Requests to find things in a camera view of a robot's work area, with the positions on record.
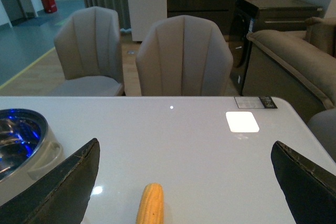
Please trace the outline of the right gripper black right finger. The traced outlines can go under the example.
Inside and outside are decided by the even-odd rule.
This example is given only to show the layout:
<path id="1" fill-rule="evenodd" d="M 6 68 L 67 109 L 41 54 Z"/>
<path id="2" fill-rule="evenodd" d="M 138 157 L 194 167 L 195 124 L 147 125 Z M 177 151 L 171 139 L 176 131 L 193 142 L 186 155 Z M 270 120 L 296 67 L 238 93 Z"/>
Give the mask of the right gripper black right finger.
<path id="1" fill-rule="evenodd" d="M 271 162 L 296 223 L 335 223 L 335 175 L 280 141 Z"/>

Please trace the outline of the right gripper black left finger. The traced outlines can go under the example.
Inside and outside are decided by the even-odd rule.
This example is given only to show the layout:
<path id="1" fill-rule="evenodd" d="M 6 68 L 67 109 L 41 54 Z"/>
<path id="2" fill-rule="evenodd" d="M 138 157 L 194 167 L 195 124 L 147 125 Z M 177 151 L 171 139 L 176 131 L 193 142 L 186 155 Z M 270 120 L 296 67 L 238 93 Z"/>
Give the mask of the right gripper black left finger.
<path id="1" fill-rule="evenodd" d="M 99 169 L 93 138 L 25 191 L 1 206 L 1 223 L 81 223 Z"/>

